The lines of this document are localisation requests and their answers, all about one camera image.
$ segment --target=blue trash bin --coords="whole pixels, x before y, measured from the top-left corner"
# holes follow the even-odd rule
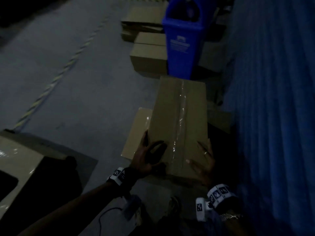
[[[215,8],[216,0],[170,0],[162,20],[169,75],[190,79]]]

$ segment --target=concrete floor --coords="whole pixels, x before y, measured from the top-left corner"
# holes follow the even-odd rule
[[[84,192],[102,184],[117,167],[128,166],[129,161],[120,154],[133,118],[139,107],[153,108],[155,102],[159,80],[133,70],[129,59],[133,44],[120,38],[120,19],[129,5],[132,4],[124,0],[69,0],[32,21],[14,26],[0,50],[3,129],[14,126],[102,18],[111,14],[102,31],[22,131],[98,160]],[[218,71],[222,63],[206,66],[214,57],[210,52],[211,47],[204,51],[202,66]],[[218,86],[219,79],[203,81],[212,98],[211,88]],[[154,221],[163,216],[173,194],[181,197],[182,215],[187,218],[195,218],[195,197],[205,196],[202,190],[168,182],[157,186],[144,180],[136,183],[132,193],[139,195]],[[106,209],[122,205],[117,199]],[[101,222],[102,235],[127,235],[134,228],[134,222],[127,223],[114,211]],[[98,233],[96,217],[81,235]]]

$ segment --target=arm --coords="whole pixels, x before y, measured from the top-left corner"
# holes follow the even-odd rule
[[[211,189],[215,185],[218,185],[220,182],[220,178],[215,175],[215,158],[213,157],[212,147],[210,143],[210,139],[208,139],[208,146],[205,148],[201,143],[198,142],[199,149],[206,156],[208,161],[208,166],[202,166],[196,161],[190,159],[187,160],[187,163],[192,167],[192,169],[199,175],[203,185],[205,185],[208,189]],[[216,211],[219,215],[229,214],[232,216],[241,214],[241,210],[238,205],[237,200],[226,200],[223,201]],[[226,219],[224,224],[232,236],[248,236],[249,230],[248,226],[245,224],[242,218],[236,219]]]
[[[130,174],[128,177],[132,178],[128,186],[121,188],[113,181],[105,182],[41,218],[19,236],[78,235],[112,199],[128,193],[139,178],[149,175],[158,167],[159,164],[148,163],[147,156],[152,157],[154,153],[150,151],[159,144],[161,145],[156,150],[158,155],[154,157],[161,157],[167,146],[163,141],[148,146],[147,131],[144,133],[128,170]]]

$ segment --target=left hand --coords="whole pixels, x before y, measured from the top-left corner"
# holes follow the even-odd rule
[[[160,145],[154,153],[151,153],[157,145]],[[163,164],[158,163],[167,148],[167,144],[164,141],[156,141],[149,145],[148,130],[144,132],[142,136],[140,146],[134,154],[134,158],[130,164],[130,167],[135,169],[139,173],[140,178],[144,178],[151,174],[158,166]]]

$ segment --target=blue curtain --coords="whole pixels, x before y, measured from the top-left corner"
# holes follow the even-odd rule
[[[223,109],[258,235],[315,235],[315,0],[235,0]]]

